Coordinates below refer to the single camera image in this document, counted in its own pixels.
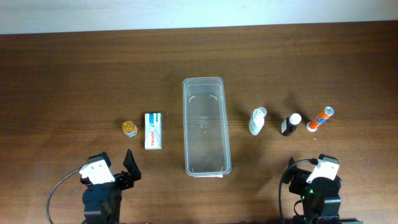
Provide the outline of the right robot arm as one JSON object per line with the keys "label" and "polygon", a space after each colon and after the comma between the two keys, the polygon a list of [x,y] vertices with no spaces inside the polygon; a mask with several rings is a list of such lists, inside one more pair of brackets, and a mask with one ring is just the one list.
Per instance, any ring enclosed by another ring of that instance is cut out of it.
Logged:
{"label": "right robot arm", "polygon": [[341,198],[341,179],[337,176],[339,160],[319,155],[317,159],[295,161],[290,158],[287,169],[279,183],[279,212],[282,223],[282,184],[289,186],[289,192],[299,195],[296,204],[302,204],[303,214],[295,212],[292,223],[338,223]]}

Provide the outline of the white spray bottle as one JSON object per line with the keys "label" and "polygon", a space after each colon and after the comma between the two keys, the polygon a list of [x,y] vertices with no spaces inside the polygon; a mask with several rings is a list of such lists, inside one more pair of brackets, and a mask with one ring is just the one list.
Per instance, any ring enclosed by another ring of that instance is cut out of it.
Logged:
{"label": "white spray bottle", "polygon": [[253,136],[257,136],[265,123],[265,117],[267,110],[264,107],[256,108],[252,112],[251,119],[249,121],[249,130]]}

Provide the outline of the orange tablet tube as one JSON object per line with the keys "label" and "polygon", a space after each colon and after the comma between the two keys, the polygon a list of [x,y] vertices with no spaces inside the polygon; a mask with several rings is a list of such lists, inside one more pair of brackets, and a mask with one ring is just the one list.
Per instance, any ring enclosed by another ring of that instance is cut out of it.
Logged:
{"label": "orange tablet tube", "polygon": [[334,109],[332,107],[330,107],[330,106],[327,106],[311,122],[307,123],[307,129],[310,132],[315,132],[321,125],[323,125],[333,115],[334,115]]}

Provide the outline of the dark bottle white cap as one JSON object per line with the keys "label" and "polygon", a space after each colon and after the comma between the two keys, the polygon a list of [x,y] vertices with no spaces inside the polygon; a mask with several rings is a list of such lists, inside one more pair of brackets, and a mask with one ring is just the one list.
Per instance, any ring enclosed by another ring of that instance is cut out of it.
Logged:
{"label": "dark bottle white cap", "polygon": [[301,122],[302,117],[298,113],[294,113],[286,118],[282,124],[280,131],[283,136],[290,136],[297,129],[297,125]]}

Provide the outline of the clear plastic container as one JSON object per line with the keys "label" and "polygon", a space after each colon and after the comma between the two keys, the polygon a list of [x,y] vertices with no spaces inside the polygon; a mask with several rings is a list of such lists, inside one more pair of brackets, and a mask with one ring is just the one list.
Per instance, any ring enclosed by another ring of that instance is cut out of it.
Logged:
{"label": "clear plastic container", "polygon": [[220,77],[183,81],[185,170],[191,177],[223,177],[231,172],[228,118]]}

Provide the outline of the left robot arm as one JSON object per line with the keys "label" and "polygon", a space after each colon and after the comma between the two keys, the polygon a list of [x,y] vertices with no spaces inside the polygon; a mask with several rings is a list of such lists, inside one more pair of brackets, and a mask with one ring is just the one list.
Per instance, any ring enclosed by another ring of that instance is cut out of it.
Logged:
{"label": "left robot arm", "polygon": [[127,171],[112,174],[111,161],[106,152],[92,155],[81,167],[80,182],[87,186],[82,202],[85,206],[85,223],[119,223],[122,191],[134,187],[141,180],[141,172],[132,151],[127,150],[123,166]]}

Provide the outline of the small gold lid jar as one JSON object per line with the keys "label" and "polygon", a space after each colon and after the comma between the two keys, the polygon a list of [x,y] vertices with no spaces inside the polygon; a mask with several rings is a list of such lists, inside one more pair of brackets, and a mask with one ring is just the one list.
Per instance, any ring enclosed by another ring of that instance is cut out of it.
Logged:
{"label": "small gold lid jar", "polygon": [[122,131],[131,138],[137,134],[137,126],[132,121],[125,121],[122,124]]}

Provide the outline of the white Panadol box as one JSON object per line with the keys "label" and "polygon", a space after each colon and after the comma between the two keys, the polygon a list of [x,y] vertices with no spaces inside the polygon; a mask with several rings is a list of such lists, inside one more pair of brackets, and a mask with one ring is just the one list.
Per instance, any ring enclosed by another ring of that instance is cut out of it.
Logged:
{"label": "white Panadol box", "polygon": [[145,150],[162,149],[162,116],[161,113],[145,114]]}

